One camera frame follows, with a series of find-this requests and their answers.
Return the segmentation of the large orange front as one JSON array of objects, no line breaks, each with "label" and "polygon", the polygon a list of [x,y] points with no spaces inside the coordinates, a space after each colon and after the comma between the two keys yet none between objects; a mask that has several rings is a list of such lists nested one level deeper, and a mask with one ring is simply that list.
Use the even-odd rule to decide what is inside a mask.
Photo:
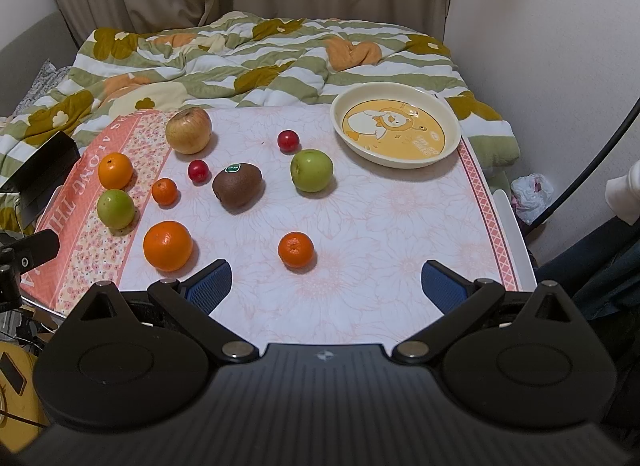
[{"label": "large orange front", "polygon": [[145,260],[162,272],[181,269],[190,259],[193,239],[188,229],[176,221],[163,221],[149,228],[143,238]]}]

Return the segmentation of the green apple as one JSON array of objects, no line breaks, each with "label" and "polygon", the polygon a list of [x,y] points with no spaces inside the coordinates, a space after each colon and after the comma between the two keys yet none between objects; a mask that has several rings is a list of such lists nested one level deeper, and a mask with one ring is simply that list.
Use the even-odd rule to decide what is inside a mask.
[{"label": "green apple", "polygon": [[332,177],[332,159],[318,149],[302,149],[291,161],[292,182],[301,192],[321,192]]},{"label": "green apple", "polygon": [[96,205],[102,223],[112,231],[127,227],[136,214],[136,207],[129,195],[121,189],[107,189]]}]

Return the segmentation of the small mandarin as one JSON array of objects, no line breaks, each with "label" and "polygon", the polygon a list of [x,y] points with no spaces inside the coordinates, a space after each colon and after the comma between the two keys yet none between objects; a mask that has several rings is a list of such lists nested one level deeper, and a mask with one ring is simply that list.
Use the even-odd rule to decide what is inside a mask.
[{"label": "small mandarin", "polygon": [[314,244],[308,235],[302,232],[285,234],[278,244],[281,261],[292,269],[300,269],[311,263],[314,257]]},{"label": "small mandarin", "polygon": [[152,185],[151,194],[158,205],[169,207],[175,204],[178,198],[177,185],[171,179],[159,179]]}]

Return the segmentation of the small mandarin front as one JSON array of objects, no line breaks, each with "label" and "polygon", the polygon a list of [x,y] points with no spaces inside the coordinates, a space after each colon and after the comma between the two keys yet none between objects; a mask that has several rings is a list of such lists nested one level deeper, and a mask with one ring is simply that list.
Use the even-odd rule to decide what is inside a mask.
[{"label": "small mandarin front", "polygon": [[292,269],[300,269],[311,263],[314,257],[314,244],[308,235],[302,232],[285,234],[278,244],[281,261]]}]

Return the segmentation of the brown kiwi with sticker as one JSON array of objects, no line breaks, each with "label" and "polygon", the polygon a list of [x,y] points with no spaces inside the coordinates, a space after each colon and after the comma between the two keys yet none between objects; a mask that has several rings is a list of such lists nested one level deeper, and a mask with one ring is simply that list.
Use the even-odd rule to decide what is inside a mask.
[{"label": "brown kiwi with sticker", "polygon": [[262,171],[251,163],[233,163],[213,181],[213,192],[227,209],[240,209],[262,190]]}]

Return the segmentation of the red cherry tomato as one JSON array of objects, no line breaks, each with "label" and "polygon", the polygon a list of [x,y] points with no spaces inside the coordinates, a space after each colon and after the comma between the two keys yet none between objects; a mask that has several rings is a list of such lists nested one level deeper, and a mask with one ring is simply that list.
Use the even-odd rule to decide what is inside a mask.
[{"label": "red cherry tomato", "polygon": [[277,144],[282,153],[295,153],[300,144],[299,136],[293,130],[283,130],[278,134]]},{"label": "red cherry tomato", "polygon": [[205,183],[209,176],[208,164],[201,159],[192,160],[188,166],[188,177],[194,184]]}]

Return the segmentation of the yellow-red apple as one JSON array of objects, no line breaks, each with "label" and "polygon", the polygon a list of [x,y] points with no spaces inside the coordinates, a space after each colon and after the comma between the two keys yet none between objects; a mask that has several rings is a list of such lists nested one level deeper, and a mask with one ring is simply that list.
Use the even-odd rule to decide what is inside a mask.
[{"label": "yellow-red apple", "polygon": [[203,108],[191,107],[174,114],[167,122],[165,137],[177,153],[193,155],[201,152],[212,136],[212,120]]}]

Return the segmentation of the cream bowl with duck print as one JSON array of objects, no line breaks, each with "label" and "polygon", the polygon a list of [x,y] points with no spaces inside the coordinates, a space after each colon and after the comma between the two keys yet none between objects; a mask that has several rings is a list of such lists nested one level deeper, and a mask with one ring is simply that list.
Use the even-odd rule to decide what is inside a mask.
[{"label": "cream bowl with duck print", "polygon": [[462,140],[459,121],[433,92],[393,82],[370,82],[334,98],[330,117],[357,155],[393,169],[420,169],[452,155]]}]

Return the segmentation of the white plastic bag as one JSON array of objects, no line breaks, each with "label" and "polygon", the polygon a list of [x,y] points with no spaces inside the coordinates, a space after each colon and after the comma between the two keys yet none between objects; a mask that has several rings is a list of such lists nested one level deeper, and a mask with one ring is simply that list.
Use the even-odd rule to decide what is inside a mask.
[{"label": "white plastic bag", "polygon": [[511,205],[515,215],[531,225],[552,204],[554,188],[540,173],[532,173],[511,182]]}]

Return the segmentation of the pink floral table cloth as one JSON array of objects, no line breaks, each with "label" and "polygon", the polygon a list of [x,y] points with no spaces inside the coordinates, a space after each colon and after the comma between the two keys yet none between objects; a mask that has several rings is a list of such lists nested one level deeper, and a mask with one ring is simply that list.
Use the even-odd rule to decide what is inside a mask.
[{"label": "pink floral table cloth", "polygon": [[[190,181],[186,158],[166,142],[167,121],[161,111],[128,114],[85,150],[40,219],[41,227],[58,234],[61,248],[54,260],[24,276],[30,296],[65,314],[101,279],[123,290],[148,287],[160,271],[145,260],[143,238],[163,221],[181,223],[193,239],[178,278],[217,259],[229,262],[231,291],[212,316],[260,348],[270,342],[393,347],[439,318],[421,286],[427,260],[469,279],[489,277],[511,289],[522,285],[468,144],[434,166],[393,170],[347,148],[326,105],[217,109],[212,140],[202,152],[209,170],[253,163],[264,181],[254,204],[230,212],[212,186]],[[295,153],[280,151],[283,130],[298,134]],[[292,182],[291,161],[302,149],[332,159],[333,177],[321,192],[301,192]],[[96,211],[106,191],[98,166],[111,153],[126,155],[134,167],[122,191],[136,214],[118,231]],[[151,194],[162,178],[178,189],[169,207]],[[306,267],[287,267],[278,255],[281,238],[290,232],[305,233],[314,244]]]}]

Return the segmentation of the grey sofa backrest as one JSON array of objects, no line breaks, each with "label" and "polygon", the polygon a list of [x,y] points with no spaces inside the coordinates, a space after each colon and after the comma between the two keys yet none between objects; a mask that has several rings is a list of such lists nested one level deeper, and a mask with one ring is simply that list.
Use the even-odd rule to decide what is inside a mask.
[{"label": "grey sofa backrest", "polygon": [[1,116],[12,114],[43,63],[70,66],[78,45],[60,12],[42,18],[1,50]]}]

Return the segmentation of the green striped floral duvet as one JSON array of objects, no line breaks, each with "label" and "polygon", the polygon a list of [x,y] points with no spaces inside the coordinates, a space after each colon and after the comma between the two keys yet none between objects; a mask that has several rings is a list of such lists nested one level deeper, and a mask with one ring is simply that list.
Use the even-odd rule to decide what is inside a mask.
[{"label": "green striped floral duvet", "polygon": [[510,123],[477,100],[438,39],[363,20],[230,12],[194,28],[93,30],[52,90],[2,119],[1,175],[11,178],[55,133],[85,148],[137,110],[327,104],[346,88],[375,81],[442,96],[488,178],[520,158]]}]

